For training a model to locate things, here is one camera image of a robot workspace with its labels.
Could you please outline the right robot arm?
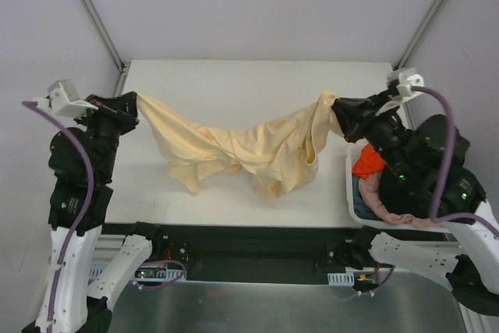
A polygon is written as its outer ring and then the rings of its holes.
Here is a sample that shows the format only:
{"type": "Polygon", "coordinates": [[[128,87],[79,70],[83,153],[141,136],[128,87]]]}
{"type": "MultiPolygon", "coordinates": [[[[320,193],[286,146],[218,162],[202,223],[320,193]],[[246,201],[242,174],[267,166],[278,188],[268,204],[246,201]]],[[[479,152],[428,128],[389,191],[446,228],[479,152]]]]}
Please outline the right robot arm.
{"type": "Polygon", "coordinates": [[[374,262],[401,267],[442,286],[468,309],[495,317],[498,223],[484,188],[464,166],[469,142],[459,135],[448,101],[441,105],[443,114],[414,130],[403,126],[398,105],[384,92],[340,98],[331,109],[346,141],[366,140],[385,161],[385,196],[395,207],[442,225],[462,253],[446,255],[363,226],[350,242],[333,249],[333,257],[355,269],[374,262]]]}

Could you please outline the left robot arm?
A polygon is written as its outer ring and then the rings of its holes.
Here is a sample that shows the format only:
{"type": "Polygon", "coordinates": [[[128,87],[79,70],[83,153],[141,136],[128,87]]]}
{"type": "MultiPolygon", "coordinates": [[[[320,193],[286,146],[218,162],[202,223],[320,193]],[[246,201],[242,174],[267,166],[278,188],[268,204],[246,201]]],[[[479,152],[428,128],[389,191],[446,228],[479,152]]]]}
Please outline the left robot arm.
{"type": "Polygon", "coordinates": [[[23,106],[58,128],[50,143],[49,168],[55,187],[49,200],[51,258],[48,282],[37,317],[25,332],[106,332],[113,310],[134,271],[160,260],[164,242],[156,236],[127,236],[101,275],[89,280],[113,190],[110,187],[121,136],[138,123],[137,95],[90,95],[68,101],[75,127],[55,117],[55,99],[23,101],[23,106]]]}

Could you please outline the cream yellow t shirt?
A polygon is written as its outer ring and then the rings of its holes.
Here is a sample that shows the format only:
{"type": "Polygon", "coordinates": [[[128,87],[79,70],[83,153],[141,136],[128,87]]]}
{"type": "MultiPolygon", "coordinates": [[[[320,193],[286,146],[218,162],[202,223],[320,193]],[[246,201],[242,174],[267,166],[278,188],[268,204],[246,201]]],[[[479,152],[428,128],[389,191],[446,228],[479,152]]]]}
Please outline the cream yellow t shirt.
{"type": "Polygon", "coordinates": [[[247,130],[222,129],[189,121],[159,100],[140,94],[137,107],[147,120],[168,175],[191,193],[220,173],[250,175],[255,193],[271,199],[315,180],[319,153],[330,133],[342,136],[333,104],[323,92],[317,102],[247,130]]]}

